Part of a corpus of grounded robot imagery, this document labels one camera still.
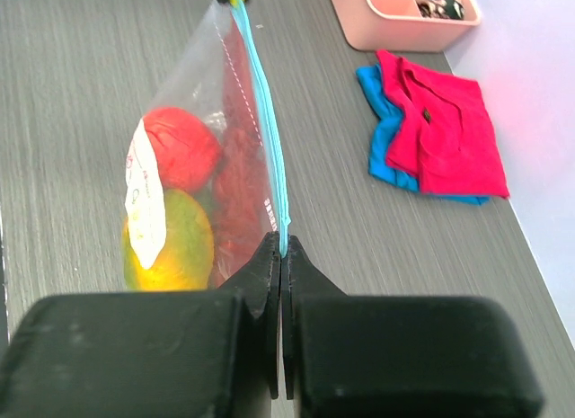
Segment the green toy lime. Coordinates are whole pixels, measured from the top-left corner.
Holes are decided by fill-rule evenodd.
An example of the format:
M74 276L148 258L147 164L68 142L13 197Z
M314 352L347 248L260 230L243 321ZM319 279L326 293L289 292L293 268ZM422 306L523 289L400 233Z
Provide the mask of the green toy lime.
M194 195L194 198L206 212L209 221L213 223L215 215L217 214L218 211L218 203L215 200L212 191L208 187L206 187L198 191Z

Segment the red toy apple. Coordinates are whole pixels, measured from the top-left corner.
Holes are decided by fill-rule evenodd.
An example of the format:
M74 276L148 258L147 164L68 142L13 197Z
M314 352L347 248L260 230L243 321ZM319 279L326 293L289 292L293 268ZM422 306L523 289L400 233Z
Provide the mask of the red toy apple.
M206 186L222 156L222 147L208 126L179 107L153 109L143 122L163 186L188 193Z

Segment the clear zip top bag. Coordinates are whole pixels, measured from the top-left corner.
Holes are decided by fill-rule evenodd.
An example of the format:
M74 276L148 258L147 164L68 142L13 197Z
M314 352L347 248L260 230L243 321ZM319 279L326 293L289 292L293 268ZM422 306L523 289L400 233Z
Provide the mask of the clear zip top bag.
M288 240L279 127L244 0L207 9L137 124L125 177L131 289L216 288L266 234Z

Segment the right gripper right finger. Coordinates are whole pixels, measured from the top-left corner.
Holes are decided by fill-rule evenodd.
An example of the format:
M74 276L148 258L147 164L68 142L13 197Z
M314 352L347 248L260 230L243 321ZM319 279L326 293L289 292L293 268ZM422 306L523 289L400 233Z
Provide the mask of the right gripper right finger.
M299 417L536 417L544 393L494 300L358 296L291 236L281 264L287 398Z

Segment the red toy lobster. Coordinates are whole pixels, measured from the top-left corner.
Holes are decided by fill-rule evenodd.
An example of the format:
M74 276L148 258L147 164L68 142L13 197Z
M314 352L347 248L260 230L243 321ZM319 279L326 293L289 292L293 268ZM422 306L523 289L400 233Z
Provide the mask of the red toy lobster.
M237 27L224 37L223 159L212 183L216 259L212 280L221 286L242 268L270 230L265 208L268 173L262 152L250 62Z

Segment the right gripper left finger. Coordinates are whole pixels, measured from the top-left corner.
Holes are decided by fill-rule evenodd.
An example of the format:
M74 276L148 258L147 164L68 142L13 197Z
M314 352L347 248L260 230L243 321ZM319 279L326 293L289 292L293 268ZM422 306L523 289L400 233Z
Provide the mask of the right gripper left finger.
M4 417L267 417L279 236L217 289L37 301L1 360Z

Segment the yellow orange toy mango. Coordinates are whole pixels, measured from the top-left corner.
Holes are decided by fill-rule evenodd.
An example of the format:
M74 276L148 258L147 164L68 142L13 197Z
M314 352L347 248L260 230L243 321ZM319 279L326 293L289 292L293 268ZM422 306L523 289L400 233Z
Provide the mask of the yellow orange toy mango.
M214 266L215 244L208 215L187 192L164 192L166 241L151 268L141 266L122 230L124 277L129 288L143 291L204 290Z

